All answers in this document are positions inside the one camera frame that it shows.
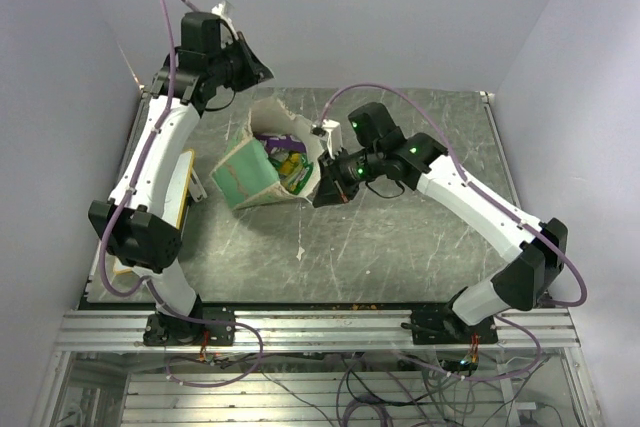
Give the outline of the green snack packet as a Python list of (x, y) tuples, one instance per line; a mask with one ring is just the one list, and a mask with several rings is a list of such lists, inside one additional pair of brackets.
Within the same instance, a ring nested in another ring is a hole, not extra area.
[(313, 163), (302, 152), (276, 151), (269, 156), (269, 162), (290, 194), (300, 194), (313, 173)]

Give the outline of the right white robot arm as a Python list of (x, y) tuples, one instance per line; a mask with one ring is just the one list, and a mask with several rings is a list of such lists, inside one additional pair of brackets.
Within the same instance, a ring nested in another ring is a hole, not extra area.
[(348, 153), (339, 145), (340, 125), (323, 120), (312, 126), (322, 139), (316, 208), (346, 204), (360, 186), (380, 177), (429, 197), (479, 233), (505, 266), (455, 294), (441, 311), (440, 329), (450, 341), (470, 338), (476, 326), (508, 309), (530, 311), (564, 268), (568, 229), (553, 218), (543, 222), (457, 169), (446, 147), (426, 133), (405, 137), (388, 109), (368, 103), (348, 116), (361, 148)]

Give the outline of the purple candy packet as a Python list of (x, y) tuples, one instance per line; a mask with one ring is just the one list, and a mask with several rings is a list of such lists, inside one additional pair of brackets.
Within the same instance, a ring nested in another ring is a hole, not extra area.
[(277, 151), (293, 151), (306, 153), (305, 144), (297, 137), (290, 134), (259, 134), (254, 133), (254, 138), (259, 141), (268, 155)]

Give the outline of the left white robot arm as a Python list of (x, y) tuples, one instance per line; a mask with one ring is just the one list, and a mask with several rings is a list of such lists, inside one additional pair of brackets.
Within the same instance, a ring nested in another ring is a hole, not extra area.
[(88, 211), (100, 238), (98, 269), (105, 288), (120, 298), (135, 292), (110, 283), (106, 258), (113, 256), (154, 299), (157, 323), (144, 336), (148, 345), (192, 344), (205, 331), (202, 300), (178, 261), (181, 231), (163, 218), (184, 145), (218, 89), (243, 92), (273, 77), (221, 5), (186, 13), (180, 35), (153, 78), (147, 121), (122, 178), (107, 200), (93, 201)]

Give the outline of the green paper bag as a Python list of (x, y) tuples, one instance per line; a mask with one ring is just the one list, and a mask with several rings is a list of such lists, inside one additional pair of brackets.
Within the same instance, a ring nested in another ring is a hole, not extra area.
[[(247, 120), (227, 145), (222, 159), (211, 172), (211, 178), (233, 210), (293, 200), (311, 199), (320, 180), (318, 158), (323, 152), (320, 140), (311, 134), (312, 123), (290, 111), (285, 104), (270, 97), (255, 102)], [(305, 153), (313, 163), (313, 173), (298, 195), (287, 192), (262, 144), (259, 134), (290, 134), (301, 140)]]

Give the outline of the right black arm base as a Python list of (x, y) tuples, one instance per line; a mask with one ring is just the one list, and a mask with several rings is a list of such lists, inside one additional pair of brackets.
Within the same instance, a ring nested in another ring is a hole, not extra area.
[(498, 342), (492, 317), (475, 326), (468, 326), (445, 303), (418, 304), (411, 311), (409, 320), (400, 326), (411, 333), (415, 345), (466, 345), (471, 344), (473, 338), (477, 338), (481, 344)]

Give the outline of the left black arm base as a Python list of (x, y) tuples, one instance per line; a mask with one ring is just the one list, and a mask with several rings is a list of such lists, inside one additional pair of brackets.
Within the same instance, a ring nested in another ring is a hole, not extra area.
[(148, 347), (201, 345), (231, 346), (235, 337), (235, 316), (225, 308), (197, 308), (194, 313), (205, 323), (185, 321), (154, 313), (147, 319), (142, 342)]

